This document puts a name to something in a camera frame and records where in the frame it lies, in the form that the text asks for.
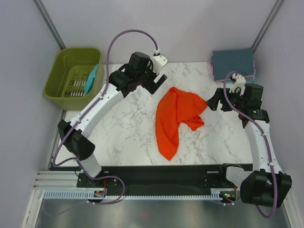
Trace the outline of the orange t shirt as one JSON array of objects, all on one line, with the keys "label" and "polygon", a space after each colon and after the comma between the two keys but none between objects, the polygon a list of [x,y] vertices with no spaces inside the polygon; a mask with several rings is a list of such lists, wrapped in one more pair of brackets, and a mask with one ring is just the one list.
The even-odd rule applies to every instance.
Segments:
[{"label": "orange t shirt", "polygon": [[160,154],[172,160],[179,147],[179,126],[186,124],[192,131],[205,123],[200,117],[207,109],[199,95],[171,87],[159,101],[155,118],[155,134]]}]

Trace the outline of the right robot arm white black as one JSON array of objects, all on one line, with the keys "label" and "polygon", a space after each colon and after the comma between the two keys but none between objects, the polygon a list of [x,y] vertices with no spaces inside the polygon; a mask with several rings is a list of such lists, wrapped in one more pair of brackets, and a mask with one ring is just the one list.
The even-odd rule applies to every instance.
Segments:
[{"label": "right robot arm white black", "polygon": [[218,104],[222,104],[224,112],[237,111],[252,154],[252,171],[224,163],[217,179],[223,187],[235,184],[243,203],[279,208],[292,186],[292,179],[283,173],[277,162],[269,133],[269,116],[266,110],[261,109],[262,94],[261,85],[249,83],[245,84],[244,91],[237,88],[234,93],[229,88],[217,88],[206,102],[212,111]]}]

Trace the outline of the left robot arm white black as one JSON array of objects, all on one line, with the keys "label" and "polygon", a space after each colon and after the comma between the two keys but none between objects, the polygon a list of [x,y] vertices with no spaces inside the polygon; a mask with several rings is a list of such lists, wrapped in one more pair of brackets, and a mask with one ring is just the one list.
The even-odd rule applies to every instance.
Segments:
[{"label": "left robot arm white black", "polygon": [[88,174],[88,182],[94,187],[103,184],[104,175],[94,155],[95,145],[89,141],[89,136],[111,108],[138,86],[153,95],[167,79],[166,75],[162,75],[155,82],[167,64],[168,59],[162,54],[149,57],[141,52],[132,53],[129,62],[110,74],[109,83],[102,87],[101,92],[77,116],[68,122],[61,120],[58,123],[63,146],[74,155],[80,167]]}]

